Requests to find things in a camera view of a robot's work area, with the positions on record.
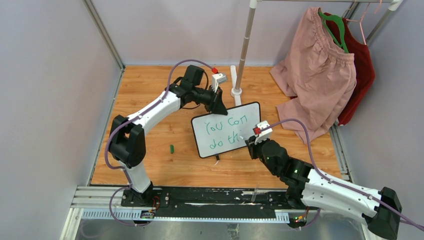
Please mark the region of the white whiteboard black frame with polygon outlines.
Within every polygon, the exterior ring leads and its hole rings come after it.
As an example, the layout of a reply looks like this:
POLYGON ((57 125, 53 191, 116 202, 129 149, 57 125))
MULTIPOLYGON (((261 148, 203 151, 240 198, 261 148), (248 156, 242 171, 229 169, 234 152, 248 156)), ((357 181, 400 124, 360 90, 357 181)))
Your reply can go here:
POLYGON ((202 159, 244 148, 239 136, 249 138, 261 121, 261 106, 257 101, 231 107, 228 115, 203 114, 191 119, 198 156, 202 159))

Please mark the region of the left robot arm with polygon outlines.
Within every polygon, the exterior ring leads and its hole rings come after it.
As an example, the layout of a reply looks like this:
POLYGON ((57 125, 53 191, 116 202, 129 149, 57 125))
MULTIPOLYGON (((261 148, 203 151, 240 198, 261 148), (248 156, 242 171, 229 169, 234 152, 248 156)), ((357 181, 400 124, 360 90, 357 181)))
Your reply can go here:
POLYGON ((113 119, 105 147, 105 163, 110 169, 124 172, 128 181, 125 191, 136 204, 146 207, 157 199, 143 164, 147 153, 146 135, 152 128, 189 103, 203 105, 208 113, 228 114, 220 87, 228 80, 227 75, 215 67, 210 70, 211 77, 203 68, 189 65, 183 76, 169 79, 164 91, 146 107, 113 119))

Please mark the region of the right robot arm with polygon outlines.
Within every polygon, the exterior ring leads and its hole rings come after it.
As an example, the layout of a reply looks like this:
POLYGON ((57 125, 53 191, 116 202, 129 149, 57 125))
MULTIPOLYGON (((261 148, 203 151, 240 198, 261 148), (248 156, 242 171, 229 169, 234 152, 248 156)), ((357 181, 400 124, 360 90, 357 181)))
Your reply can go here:
POLYGON ((276 141, 259 143, 252 136, 245 141, 252 159, 259 159, 273 176, 287 185, 286 204, 320 208, 351 218, 367 226, 373 234, 396 240, 402 205, 395 190, 367 188, 318 172, 312 164, 291 157, 276 141))

